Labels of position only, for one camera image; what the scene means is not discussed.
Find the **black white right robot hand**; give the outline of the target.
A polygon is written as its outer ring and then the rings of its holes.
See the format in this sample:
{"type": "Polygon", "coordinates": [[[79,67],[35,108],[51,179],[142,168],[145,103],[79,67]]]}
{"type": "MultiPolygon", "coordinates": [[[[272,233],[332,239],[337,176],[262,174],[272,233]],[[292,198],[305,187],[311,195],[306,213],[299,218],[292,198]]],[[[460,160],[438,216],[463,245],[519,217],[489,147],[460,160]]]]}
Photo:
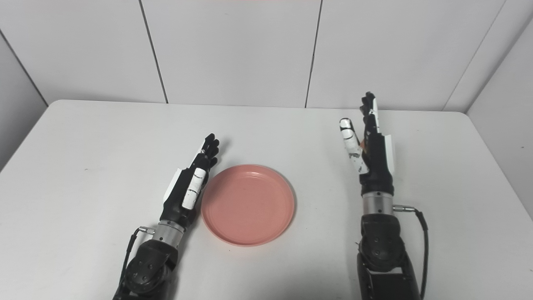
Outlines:
{"type": "Polygon", "coordinates": [[[385,193],[394,195],[394,145],[391,135],[383,135],[379,125],[376,97],[367,92],[361,99],[364,131],[358,138],[350,118],[339,121],[349,159],[354,165],[361,184],[361,195],[385,193]]]}

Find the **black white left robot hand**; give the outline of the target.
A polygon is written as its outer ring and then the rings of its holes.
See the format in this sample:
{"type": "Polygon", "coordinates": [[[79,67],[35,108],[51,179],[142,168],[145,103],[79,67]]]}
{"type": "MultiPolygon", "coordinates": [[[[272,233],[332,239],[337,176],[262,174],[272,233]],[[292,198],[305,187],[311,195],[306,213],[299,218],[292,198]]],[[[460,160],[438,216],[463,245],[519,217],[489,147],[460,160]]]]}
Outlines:
{"type": "Polygon", "coordinates": [[[160,221],[173,222],[184,230],[194,223],[197,217],[196,204],[208,182],[209,172],[218,162],[219,145],[215,134],[209,134],[189,167],[175,172],[165,192],[160,221]]]}

